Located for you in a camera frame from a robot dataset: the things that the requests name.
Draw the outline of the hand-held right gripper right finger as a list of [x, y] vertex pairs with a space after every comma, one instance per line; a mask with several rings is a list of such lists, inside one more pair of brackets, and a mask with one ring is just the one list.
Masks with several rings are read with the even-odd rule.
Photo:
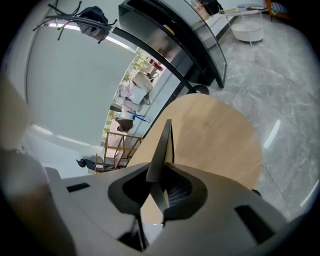
[[151, 256], [267, 256], [292, 228], [237, 181], [176, 163], [166, 172], [185, 178], [192, 190], [165, 211], [163, 230], [146, 250]]

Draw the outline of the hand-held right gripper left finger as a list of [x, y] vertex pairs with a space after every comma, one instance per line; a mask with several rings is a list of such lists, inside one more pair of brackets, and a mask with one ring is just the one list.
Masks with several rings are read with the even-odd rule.
[[102, 174], [62, 179], [45, 169], [55, 227], [61, 239], [56, 256], [146, 256], [142, 248], [140, 205], [123, 185], [148, 169], [148, 163]]

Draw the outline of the beige shoulder bag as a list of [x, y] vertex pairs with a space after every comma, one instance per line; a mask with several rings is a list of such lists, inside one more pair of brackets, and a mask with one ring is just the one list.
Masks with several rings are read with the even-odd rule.
[[139, 88], [146, 90], [148, 93], [153, 89], [153, 85], [146, 74], [139, 71], [131, 79]]

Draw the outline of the oval wooden table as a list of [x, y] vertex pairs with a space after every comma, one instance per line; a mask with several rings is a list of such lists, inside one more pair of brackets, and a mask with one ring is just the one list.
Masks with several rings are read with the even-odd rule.
[[256, 130], [233, 107], [205, 94], [184, 95], [160, 114], [129, 162], [152, 160], [167, 120], [172, 121], [174, 161], [253, 189], [262, 171]]

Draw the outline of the wooden shelf cart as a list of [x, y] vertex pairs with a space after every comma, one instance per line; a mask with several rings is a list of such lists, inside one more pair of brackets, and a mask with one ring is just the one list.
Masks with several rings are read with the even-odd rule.
[[103, 144], [102, 162], [96, 157], [96, 172], [109, 172], [127, 167], [144, 138], [108, 131]]

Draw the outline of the brown handbag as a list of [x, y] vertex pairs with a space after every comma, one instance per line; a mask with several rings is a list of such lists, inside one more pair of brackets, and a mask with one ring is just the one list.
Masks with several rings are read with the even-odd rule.
[[115, 121], [118, 123], [117, 130], [119, 132], [127, 133], [133, 127], [132, 119], [116, 118]]

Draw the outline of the white backpack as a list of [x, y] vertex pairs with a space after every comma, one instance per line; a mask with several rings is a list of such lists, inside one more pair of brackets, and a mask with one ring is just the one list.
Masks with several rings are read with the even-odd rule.
[[139, 105], [146, 94], [147, 91], [145, 89], [138, 87], [134, 83], [130, 83], [127, 85], [127, 93], [125, 97], [133, 103]]

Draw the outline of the dark soda bottle red label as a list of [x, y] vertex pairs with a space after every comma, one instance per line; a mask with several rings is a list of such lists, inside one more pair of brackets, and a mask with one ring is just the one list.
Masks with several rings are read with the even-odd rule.
[[156, 69], [157, 71], [162, 71], [164, 68], [161, 66], [161, 64], [159, 64], [155, 59], [153, 58], [146, 58], [146, 62], [148, 64], [148, 69], [149, 70], [153, 70]]

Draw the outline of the black coat stand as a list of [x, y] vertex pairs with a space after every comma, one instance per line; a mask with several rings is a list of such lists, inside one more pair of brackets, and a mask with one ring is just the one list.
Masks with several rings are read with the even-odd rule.
[[111, 36], [111, 35], [117, 36], [120, 39], [122, 39], [124, 41], [128, 41], [129, 43], [133, 44], [134, 46], [145, 51], [147, 54], [149, 54], [151, 57], [153, 57], [154, 60], [158, 61], [167, 70], [169, 70], [179, 80], [180, 85], [187, 88], [188, 93], [190, 93], [190, 94], [198, 93], [198, 94], [205, 94], [205, 95], [207, 95], [209, 93], [209, 89], [208, 89], [207, 85], [201, 85], [199, 83], [188, 82], [177, 71], [177, 69], [172, 64], [170, 64], [164, 57], [162, 57], [152, 47], [148, 46], [146, 43], [144, 43], [142, 40], [138, 39], [134, 35], [122, 30], [119, 25], [119, 4], [116, 8], [116, 13], [118, 14], [118, 17], [111, 20], [108, 18], [107, 14], [106, 14], [105, 10], [102, 8], [102, 6], [96, 5], [96, 4], [95, 5], [91, 4], [87, 7], [83, 7], [82, 3], [83, 2], [80, 0], [78, 2], [77, 7], [73, 11], [64, 10], [62, 8], [62, 6], [60, 5], [60, 0], [55, 0], [54, 3], [49, 3], [47, 5], [49, 7], [49, 13], [45, 16], [44, 21], [39, 23], [34, 28], [34, 31], [38, 31], [40, 29], [40, 27], [45, 26], [49, 22], [54, 22], [55, 25], [58, 25], [59, 22], [62, 22], [63, 24], [61, 26], [57, 26], [57, 30], [61, 34], [63, 33], [65, 27], [68, 25], [76, 25], [78, 28], [79, 28], [78, 23], [83, 23], [83, 24], [88, 24], [88, 25], [94, 26], [95, 24], [93, 22], [89, 22], [88, 19], [80, 18], [78, 16], [78, 14], [81, 11], [83, 11], [85, 8], [97, 6], [102, 10], [102, 12], [104, 13], [104, 16], [108, 19], [107, 25], [97, 24], [97, 26], [104, 29], [104, 30], [108, 30], [109, 31], [108, 36]]

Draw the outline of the black glass cabinet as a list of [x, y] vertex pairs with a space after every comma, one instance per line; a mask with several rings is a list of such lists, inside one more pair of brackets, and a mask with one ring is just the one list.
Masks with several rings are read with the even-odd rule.
[[157, 51], [188, 81], [225, 86], [226, 58], [207, 22], [187, 0], [124, 0], [119, 26]]

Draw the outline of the white round basket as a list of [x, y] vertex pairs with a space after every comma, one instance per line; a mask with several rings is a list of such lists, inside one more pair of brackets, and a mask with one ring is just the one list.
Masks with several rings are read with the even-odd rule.
[[234, 37], [243, 42], [258, 42], [264, 39], [263, 26], [254, 21], [241, 21], [231, 26]]

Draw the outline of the white round side table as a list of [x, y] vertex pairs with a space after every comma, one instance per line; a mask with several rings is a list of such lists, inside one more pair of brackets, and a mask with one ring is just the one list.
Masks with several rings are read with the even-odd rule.
[[[259, 14], [259, 17], [262, 18], [262, 12], [266, 11], [267, 8], [262, 6], [262, 5], [258, 5], [258, 4], [254, 4], [254, 6], [252, 6], [250, 9], [238, 9], [238, 12], [236, 13], [230, 13], [230, 14], [223, 14], [222, 10], [218, 13], [220, 16], [225, 17], [227, 20], [227, 23], [229, 24], [229, 27], [231, 28], [231, 26], [233, 24], [239, 23], [239, 22], [247, 22], [250, 21], [248, 19], [245, 19], [245, 16], [250, 16], [250, 15], [255, 15], [255, 14]], [[241, 20], [238, 22], [234, 22], [233, 24], [230, 23], [229, 18], [233, 18], [233, 17], [241, 17]]]

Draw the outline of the tan woven bag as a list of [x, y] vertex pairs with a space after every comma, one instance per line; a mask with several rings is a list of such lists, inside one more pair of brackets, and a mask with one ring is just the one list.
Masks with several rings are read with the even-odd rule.
[[206, 11], [205, 6], [201, 3], [197, 3], [194, 9], [204, 21], [207, 21], [211, 17]]

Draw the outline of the black handbag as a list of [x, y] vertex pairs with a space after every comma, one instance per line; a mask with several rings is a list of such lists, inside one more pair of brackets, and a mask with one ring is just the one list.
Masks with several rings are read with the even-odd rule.
[[223, 10], [218, 0], [198, 0], [198, 3], [201, 4], [211, 16]]

